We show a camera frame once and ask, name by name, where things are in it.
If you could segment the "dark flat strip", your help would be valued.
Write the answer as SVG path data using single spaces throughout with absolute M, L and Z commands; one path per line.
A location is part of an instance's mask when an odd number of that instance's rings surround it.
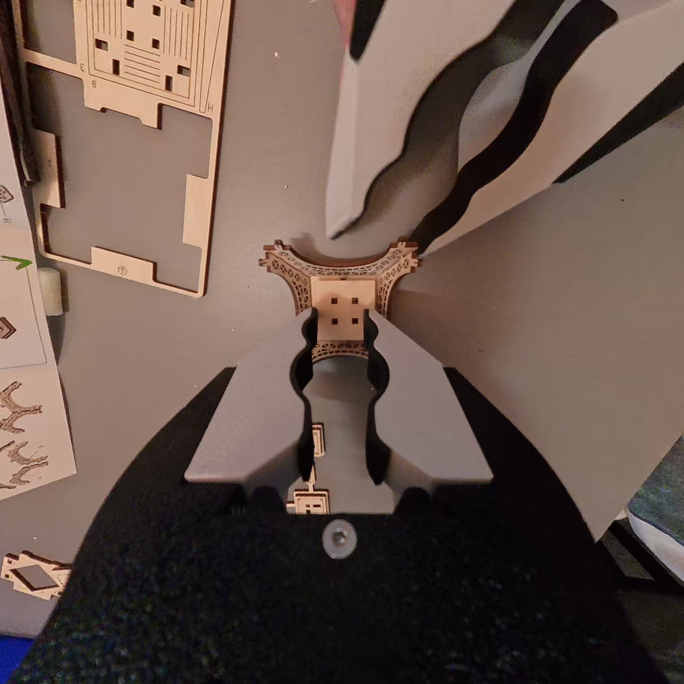
M 1 83 L 5 109 L 14 137 L 15 156 L 21 167 L 22 182 L 30 186 L 39 181 L 40 176 L 33 148 L 27 93 L 11 1 L 1 1 Z

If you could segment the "mostly empty wooden puzzle sheet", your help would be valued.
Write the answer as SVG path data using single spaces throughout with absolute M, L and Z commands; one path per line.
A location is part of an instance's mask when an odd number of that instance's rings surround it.
M 23 1 L 12 1 L 23 111 L 37 176 L 30 180 L 40 253 L 55 261 L 199 298 L 206 293 L 219 148 L 225 103 L 233 1 L 74 1 L 75 62 L 30 49 Z M 84 105 L 130 115 L 161 128 L 161 108 L 211 121 L 208 176 L 187 175 L 183 243 L 201 252 L 197 289 L 161 282 L 153 261 L 93 246 L 90 261 L 53 252 L 43 208 L 64 207 L 62 170 L 54 134 L 30 122 L 29 65 L 80 80 Z

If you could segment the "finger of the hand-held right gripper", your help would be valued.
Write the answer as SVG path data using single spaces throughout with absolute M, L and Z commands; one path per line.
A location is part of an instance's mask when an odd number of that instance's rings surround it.
M 455 108 L 457 133 L 475 91 L 520 59 L 563 1 L 356 1 L 341 10 L 349 36 L 341 67 L 326 190 L 326 236 L 363 215 L 376 180 L 406 149 L 430 90 Z
M 534 58 L 499 135 L 413 231 L 427 256 L 616 147 L 623 120 L 683 69 L 682 1 L 581 1 Z

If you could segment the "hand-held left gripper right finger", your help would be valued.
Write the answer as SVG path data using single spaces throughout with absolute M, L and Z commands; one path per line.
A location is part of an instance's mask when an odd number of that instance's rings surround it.
M 367 379 L 365 461 L 396 508 L 407 491 L 486 486 L 494 477 L 445 368 L 373 309 L 363 313 Z

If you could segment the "wooden piece with diamond hole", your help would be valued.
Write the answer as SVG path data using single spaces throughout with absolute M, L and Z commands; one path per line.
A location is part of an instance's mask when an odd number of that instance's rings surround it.
M 39 568 L 47 577 L 46 584 L 34 584 L 25 574 L 30 567 Z M 58 599 L 71 575 L 72 566 L 58 561 L 40 557 L 29 551 L 19 554 L 8 553 L 3 557 L 1 577 L 12 584 L 16 592 L 51 601 Z

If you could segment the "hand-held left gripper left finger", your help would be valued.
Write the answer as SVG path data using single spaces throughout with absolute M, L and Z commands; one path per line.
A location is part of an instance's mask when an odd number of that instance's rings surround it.
M 252 494 L 309 479 L 314 462 L 311 405 L 318 311 L 306 309 L 235 367 L 187 470 L 189 483 L 235 484 Z

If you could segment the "blue plastic box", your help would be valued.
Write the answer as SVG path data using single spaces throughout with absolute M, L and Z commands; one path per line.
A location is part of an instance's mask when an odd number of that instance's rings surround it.
M 0 639 L 1 647 L 1 683 L 6 683 L 12 673 L 18 668 L 29 651 L 33 640 L 24 637 L 3 636 Z

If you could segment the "wooden lattice tower base model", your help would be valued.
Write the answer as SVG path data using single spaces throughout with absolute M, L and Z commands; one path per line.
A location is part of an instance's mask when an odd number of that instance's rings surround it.
M 317 309 L 313 363 L 335 357 L 367 358 L 363 313 L 374 310 L 388 317 L 392 290 L 421 264 L 418 247 L 402 238 L 374 257 L 323 262 L 308 260 L 276 240 L 263 247 L 259 264 L 286 282 L 296 315 Z

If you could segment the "grey desk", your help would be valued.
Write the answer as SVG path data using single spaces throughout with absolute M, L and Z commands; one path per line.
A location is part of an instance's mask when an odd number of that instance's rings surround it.
M 1 502 L 2 555 L 72 561 L 138 451 L 294 316 L 286 284 L 258 264 L 264 245 L 372 256 L 454 181 L 466 64 L 416 111 L 363 221 L 327 240 L 344 55 L 331 2 L 235 1 L 233 13 L 207 293 L 47 262 L 66 288 L 49 321 L 77 474 Z M 78 79 L 27 76 L 35 126 L 61 146 L 65 207 L 46 210 L 56 251 L 131 252 L 193 287 L 184 184 L 207 171 L 210 122 L 164 107 L 152 129 L 85 107 Z M 683 110 L 431 254 L 399 282 L 390 320 L 502 410 L 603 532 L 683 429 Z

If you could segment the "wooden cross connector piece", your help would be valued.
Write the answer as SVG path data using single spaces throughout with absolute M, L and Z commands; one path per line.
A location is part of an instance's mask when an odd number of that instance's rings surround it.
M 312 424 L 314 444 L 314 461 L 323 457 L 326 451 L 326 441 L 323 423 Z M 328 489 L 317 487 L 316 465 L 306 481 L 306 487 L 295 489 L 292 498 L 286 502 L 286 510 L 290 514 L 324 514 L 330 513 L 330 493 Z

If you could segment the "paper instruction sheet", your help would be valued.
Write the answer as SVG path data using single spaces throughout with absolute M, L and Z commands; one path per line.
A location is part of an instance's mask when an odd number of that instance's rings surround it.
M 1 500 L 76 473 L 29 218 L 1 102 Z

